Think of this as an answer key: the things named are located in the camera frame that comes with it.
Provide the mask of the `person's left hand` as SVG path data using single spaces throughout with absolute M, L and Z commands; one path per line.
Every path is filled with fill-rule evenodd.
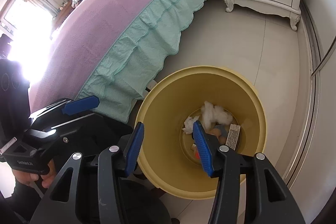
M 49 173 L 45 174 L 45 175 L 37 175 L 34 173 L 27 173 L 27 172 L 22 172 L 20 170 L 12 170 L 12 173 L 14 175 L 14 177 L 16 178 L 16 180 L 18 182 L 20 182 L 21 184 L 24 184 L 26 186 L 33 186 L 33 182 L 39 180 L 39 178 L 42 179 L 42 187 L 47 189 L 49 188 L 49 186 L 52 184 L 54 178 L 57 175 L 56 169 L 55 169 L 55 164 L 54 161 L 51 160 L 48 164 L 49 166 Z

